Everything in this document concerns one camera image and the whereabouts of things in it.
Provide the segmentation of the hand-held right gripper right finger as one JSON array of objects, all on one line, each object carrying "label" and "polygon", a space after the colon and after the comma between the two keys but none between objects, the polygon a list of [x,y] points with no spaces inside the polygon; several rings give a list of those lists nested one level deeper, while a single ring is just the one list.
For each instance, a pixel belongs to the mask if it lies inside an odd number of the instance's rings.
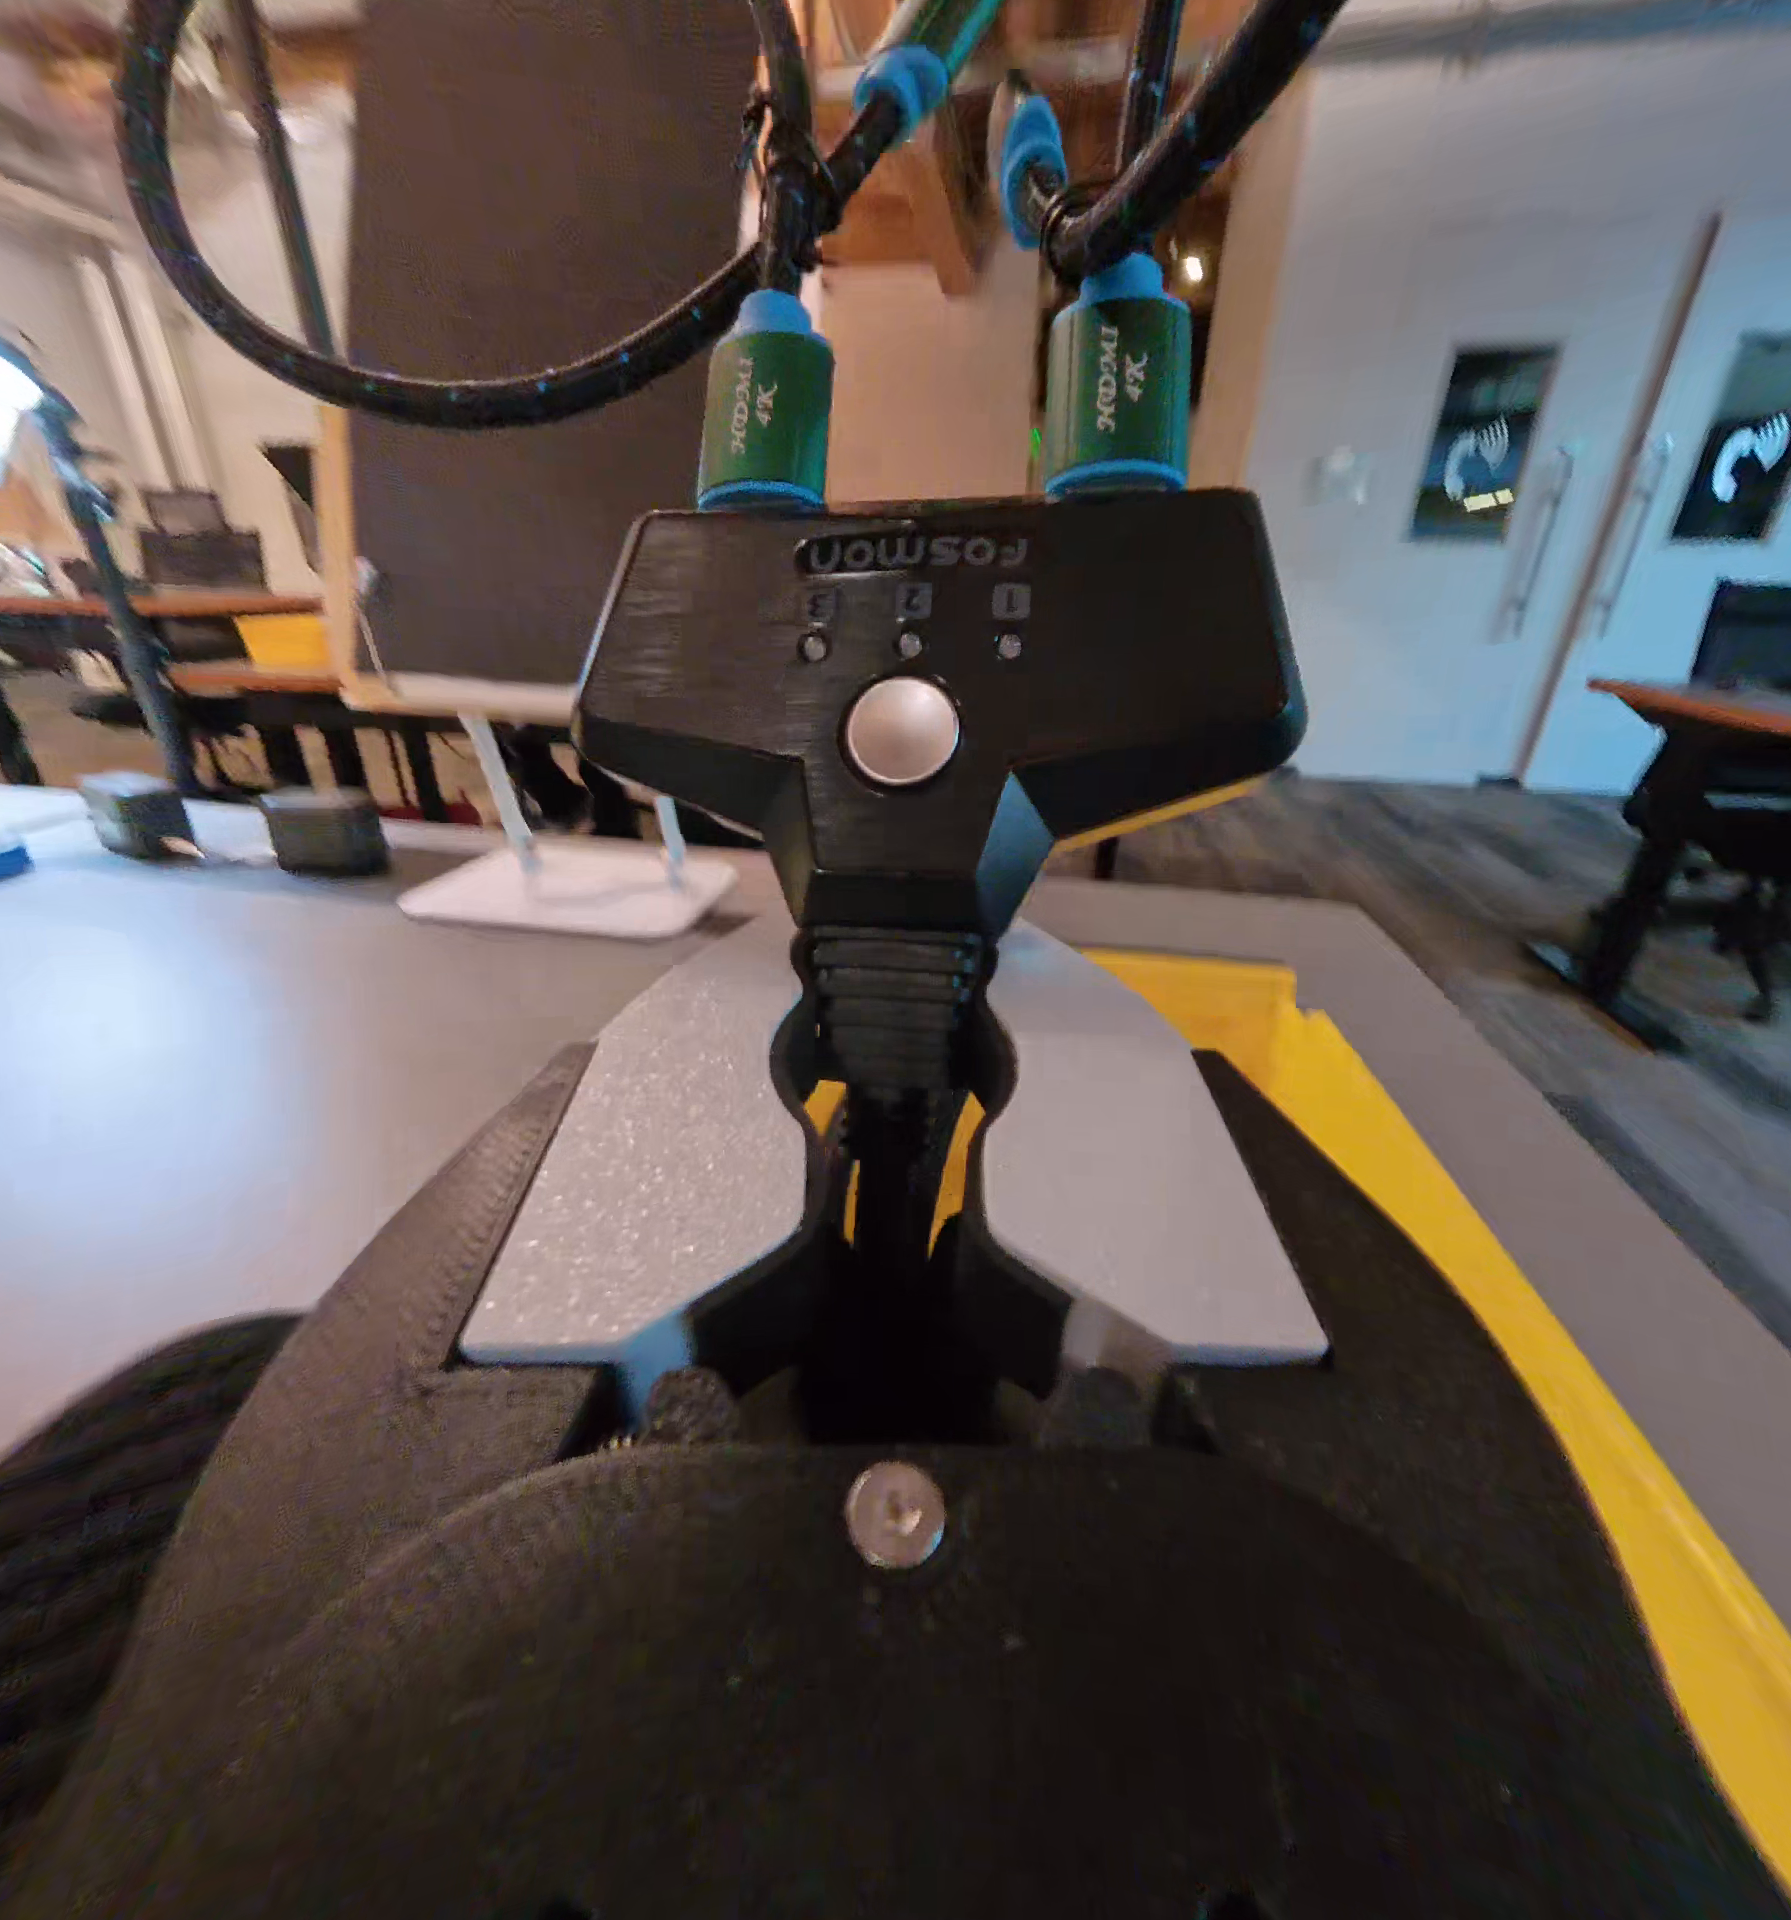
[{"label": "hand-held right gripper right finger", "polygon": [[929,1195],[947,1434],[1001,1437],[1089,1372],[1149,1414],[1177,1369],[1329,1355],[1193,1045],[1143,996],[1019,921],[971,1043]]}]

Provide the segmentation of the dark grey box device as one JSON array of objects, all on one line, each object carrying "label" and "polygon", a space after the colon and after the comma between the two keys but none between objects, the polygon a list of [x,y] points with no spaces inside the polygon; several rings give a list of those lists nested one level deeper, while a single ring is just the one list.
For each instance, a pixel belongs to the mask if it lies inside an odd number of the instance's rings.
[{"label": "dark grey box device", "polygon": [[283,786],[257,809],[275,865],[299,877],[373,877],[391,865],[379,808],[355,786]]},{"label": "dark grey box device", "polygon": [[187,801],[167,780],[111,769],[85,776],[77,793],[95,841],[109,853],[135,861],[197,861],[199,847]]}]

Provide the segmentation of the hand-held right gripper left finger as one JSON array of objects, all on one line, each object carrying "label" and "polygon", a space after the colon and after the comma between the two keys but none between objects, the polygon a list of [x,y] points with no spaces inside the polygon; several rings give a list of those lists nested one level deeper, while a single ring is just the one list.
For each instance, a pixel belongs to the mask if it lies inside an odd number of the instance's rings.
[{"label": "hand-held right gripper left finger", "polygon": [[641,1418],[657,1381],[743,1393],[801,1364],[839,1189],[811,1119],[805,982],[787,921],[665,971],[587,1052],[457,1351],[605,1372]]}]

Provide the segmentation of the black board on white stand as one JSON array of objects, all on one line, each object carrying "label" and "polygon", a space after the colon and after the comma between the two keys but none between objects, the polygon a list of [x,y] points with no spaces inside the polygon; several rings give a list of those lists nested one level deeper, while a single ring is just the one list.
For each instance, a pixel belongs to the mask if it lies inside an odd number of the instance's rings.
[{"label": "black board on white stand", "polygon": [[[737,247],[757,31],[733,1],[367,3],[347,351],[495,379],[577,362],[691,296]],[[725,857],[523,823],[493,722],[561,738],[631,524],[689,507],[705,364],[559,426],[489,434],[329,415],[331,635],[355,706],[453,718],[505,839],[405,894],[431,921],[657,942]]]}]

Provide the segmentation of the yellow plastic bin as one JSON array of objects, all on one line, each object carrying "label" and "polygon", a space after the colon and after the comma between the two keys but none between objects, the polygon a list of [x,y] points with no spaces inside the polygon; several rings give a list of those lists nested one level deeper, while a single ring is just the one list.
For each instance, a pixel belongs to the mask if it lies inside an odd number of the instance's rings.
[{"label": "yellow plastic bin", "polygon": [[1095,948],[1197,1052],[1331,1330],[1277,1387],[1205,1373],[1195,1442],[1379,1531],[1606,1752],[1666,1835],[1700,1772],[1791,1903],[1791,1631],[1285,964]]}]

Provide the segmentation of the black mesh cushion pad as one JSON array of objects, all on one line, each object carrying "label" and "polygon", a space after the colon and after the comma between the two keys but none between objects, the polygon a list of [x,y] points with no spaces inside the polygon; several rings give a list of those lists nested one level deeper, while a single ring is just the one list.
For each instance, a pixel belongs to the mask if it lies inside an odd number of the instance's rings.
[{"label": "black mesh cushion pad", "polygon": [[87,1740],[197,1478],[299,1321],[187,1332],[0,1459],[0,1877]]}]

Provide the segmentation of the black hdmi switch box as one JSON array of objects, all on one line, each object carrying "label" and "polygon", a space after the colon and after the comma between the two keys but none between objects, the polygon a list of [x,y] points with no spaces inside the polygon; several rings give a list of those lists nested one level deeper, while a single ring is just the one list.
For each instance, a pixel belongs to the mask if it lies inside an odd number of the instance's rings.
[{"label": "black hdmi switch box", "polygon": [[757,836],[803,929],[995,940],[1053,847],[1263,776],[1305,729],[1253,491],[657,510],[577,748]]}]

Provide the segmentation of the wooden office desk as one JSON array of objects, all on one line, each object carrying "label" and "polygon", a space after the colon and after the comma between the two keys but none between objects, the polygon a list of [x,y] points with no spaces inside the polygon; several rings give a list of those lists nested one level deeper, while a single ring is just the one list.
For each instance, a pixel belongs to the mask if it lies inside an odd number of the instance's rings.
[{"label": "wooden office desk", "polygon": [[1586,911],[1576,944],[1532,942],[1530,959],[1632,1043],[1676,1052],[1678,1032],[1628,977],[1650,934],[1698,926],[1748,975],[1744,1020],[1768,1023],[1772,959],[1791,948],[1791,689],[1588,685],[1660,739],[1622,803],[1634,836],[1626,870]]}]

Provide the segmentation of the door window with phone icon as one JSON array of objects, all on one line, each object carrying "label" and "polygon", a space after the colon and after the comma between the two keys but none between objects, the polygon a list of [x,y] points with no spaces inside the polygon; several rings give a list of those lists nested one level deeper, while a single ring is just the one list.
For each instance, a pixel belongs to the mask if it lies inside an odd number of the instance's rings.
[{"label": "door window with phone icon", "polygon": [[1738,334],[1670,541],[1760,544],[1791,489],[1791,329]]},{"label": "door window with phone icon", "polygon": [[1452,349],[1406,539],[1504,544],[1558,358],[1556,343]]}]

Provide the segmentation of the small black monitor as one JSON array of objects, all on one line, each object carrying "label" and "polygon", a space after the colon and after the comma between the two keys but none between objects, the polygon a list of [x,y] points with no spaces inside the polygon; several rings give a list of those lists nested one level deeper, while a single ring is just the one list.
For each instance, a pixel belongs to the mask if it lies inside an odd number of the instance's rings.
[{"label": "small black monitor", "polygon": [[261,536],[229,522],[217,494],[147,489],[141,494],[139,572],[157,590],[263,591]]}]

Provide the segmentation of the black office chair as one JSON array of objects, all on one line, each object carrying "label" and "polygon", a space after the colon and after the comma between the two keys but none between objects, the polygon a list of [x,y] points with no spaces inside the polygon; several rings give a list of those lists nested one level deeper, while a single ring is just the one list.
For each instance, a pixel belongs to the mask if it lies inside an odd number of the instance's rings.
[{"label": "black office chair", "polygon": [[1688,681],[1698,687],[1791,694],[1791,585],[1718,583]]}]

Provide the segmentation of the black light stand pole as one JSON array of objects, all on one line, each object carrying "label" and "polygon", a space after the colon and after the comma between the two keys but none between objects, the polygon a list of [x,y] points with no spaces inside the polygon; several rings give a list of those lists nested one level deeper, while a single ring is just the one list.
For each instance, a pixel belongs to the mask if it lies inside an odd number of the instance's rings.
[{"label": "black light stand pole", "polygon": [[95,577],[95,595],[107,614],[123,676],[151,735],[167,780],[187,799],[203,796],[187,727],[173,698],[159,637],[133,605],[127,575],[107,537],[113,505],[91,480],[77,438],[77,415],[65,395],[43,384],[43,404],[31,413],[63,494],[67,515],[83,541]]}]

